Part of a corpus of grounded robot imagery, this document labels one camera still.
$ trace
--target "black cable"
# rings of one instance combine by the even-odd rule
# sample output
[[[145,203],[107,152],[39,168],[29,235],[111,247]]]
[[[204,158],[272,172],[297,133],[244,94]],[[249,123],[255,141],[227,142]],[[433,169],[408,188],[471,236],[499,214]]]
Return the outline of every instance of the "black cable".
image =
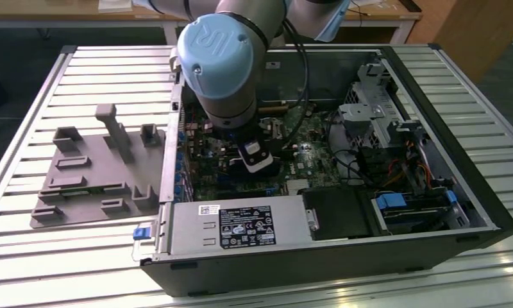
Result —
[[[189,0],[184,0],[184,6],[189,21],[195,21],[195,17],[192,16],[192,10],[189,9]]]
[[[156,12],[159,12],[159,13],[163,15],[164,13],[163,13],[163,11],[160,11],[160,10],[157,9],[157,7],[155,6],[153,0],[148,0],[148,3],[151,4],[153,10],[155,10]]]
[[[356,1],[352,1],[352,3],[357,6],[357,10],[359,10],[359,27],[363,27],[363,13],[361,13],[361,6],[356,3]]]
[[[355,11],[355,10],[351,10],[351,9],[348,9],[348,11],[355,12],[355,13],[359,13],[359,14],[363,15],[363,16],[371,16],[369,13],[359,12],[359,11]]]
[[[297,124],[295,125],[295,128],[292,129],[289,135],[287,136],[287,138],[284,139],[284,142],[283,144],[284,145],[288,145],[292,138],[295,137],[297,131],[299,131],[299,128],[300,126],[303,125],[304,123],[304,117],[307,116],[307,111],[308,111],[308,107],[309,107],[309,65],[308,65],[308,54],[307,54],[307,49],[304,48],[304,44],[301,42],[299,42],[299,31],[295,29],[295,26],[292,25],[292,22],[285,19],[283,21],[283,25],[285,27],[285,30],[288,32],[288,35],[291,36],[291,39],[293,41],[293,44],[295,44],[295,47],[296,45],[299,44],[300,46],[300,54],[303,56],[303,61],[304,61],[304,78],[305,78],[305,81],[304,81],[304,91],[301,93],[301,96],[299,97],[300,100],[303,100],[303,94],[304,94],[304,107],[303,107],[303,112],[300,114],[300,119],[299,119],[299,122]]]
[[[377,187],[377,185],[375,184],[375,182],[373,182],[373,180],[360,171],[360,170],[357,170],[357,169],[355,169],[352,166],[351,166],[351,164],[355,162],[355,160],[349,163],[349,164],[347,164],[345,162],[343,162],[343,160],[340,160],[339,159],[339,157],[337,157],[337,154],[340,153],[340,152],[348,152],[348,153],[352,153],[353,152],[353,150],[337,150],[335,153],[333,153],[333,158],[336,159],[336,162],[340,164],[340,165],[343,165],[343,166],[345,166],[347,168],[348,168],[348,172],[353,172],[360,178],[361,178],[361,180],[365,182],[365,184],[368,185],[368,186],[371,186],[371,187]]]
[[[297,49],[297,52],[299,52],[299,55],[300,55],[300,58],[303,60],[303,63],[304,63],[304,89],[303,89],[303,92],[300,93],[299,95],[299,98],[297,98],[297,101],[295,104],[289,105],[289,109],[295,108],[299,106],[300,102],[303,101],[303,98],[305,97],[307,95],[307,84],[309,82],[309,68],[308,68],[308,59],[304,59],[304,55],[303,53],[305,52],[305,50],[303,50],[303,47],[301,47],[301,44],[303,43],[299,43],[299,40],[297,38],[295,38],[295,34],[293,34],[293,31],[292,29],[295,29],[295,27],[289,28],[285,23],[283,24],[283,27],[285,28],[285,32],[288,33],[289,37],[291,37],[291,40],[292,40],[292,44],[295,45],[295,48]]]

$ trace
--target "warning label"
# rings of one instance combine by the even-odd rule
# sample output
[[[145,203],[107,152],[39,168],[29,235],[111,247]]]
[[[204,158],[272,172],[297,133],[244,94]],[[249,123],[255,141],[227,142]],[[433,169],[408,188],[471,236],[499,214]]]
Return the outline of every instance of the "warning label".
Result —
[[[219,215],[224,249],[276,244],[269,206],[223,209]]]

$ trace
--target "floor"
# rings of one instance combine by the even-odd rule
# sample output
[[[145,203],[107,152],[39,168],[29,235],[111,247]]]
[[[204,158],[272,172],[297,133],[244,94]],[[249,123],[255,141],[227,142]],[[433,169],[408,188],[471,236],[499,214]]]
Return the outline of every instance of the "floor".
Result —
[[[64,45],[165,44],[159,28],[57,29],[43,40],[36,30],[0,30],[0,81],[9,101],[0,107],[0,159]],[[479,88],[513,125],[513,45]]]

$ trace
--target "blue drive bracket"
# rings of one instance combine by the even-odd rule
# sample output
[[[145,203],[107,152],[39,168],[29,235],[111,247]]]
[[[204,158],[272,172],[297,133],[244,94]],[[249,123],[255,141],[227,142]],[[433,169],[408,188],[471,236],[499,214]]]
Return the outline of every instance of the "blue drive bracket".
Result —
[[[387,208],[407,206],[405,198],[400,193],[383,194],[380,197],[377,197],[376,204],[381,210]]]
[[[143,239],[152,238],[152,228],[151,227],[139,227],[133,231],[133,239],[141,241]]]

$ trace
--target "aluminum extrusion table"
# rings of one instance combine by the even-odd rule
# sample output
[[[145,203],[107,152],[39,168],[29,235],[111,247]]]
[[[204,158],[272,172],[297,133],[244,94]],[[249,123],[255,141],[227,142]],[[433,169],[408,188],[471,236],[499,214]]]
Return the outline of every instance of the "aluminum extrusion table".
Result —
[[[513,128],[441,50],[393,47],[513,216]],[[168,124],[171,46],[64,51],[0,162],[0,307],[513,307],[513,236],[429,271],[171,298],[132,259],[133,228],[153,217],[31,229],[55,129],[104,133],[97,103],[117,105],[128,130]]]

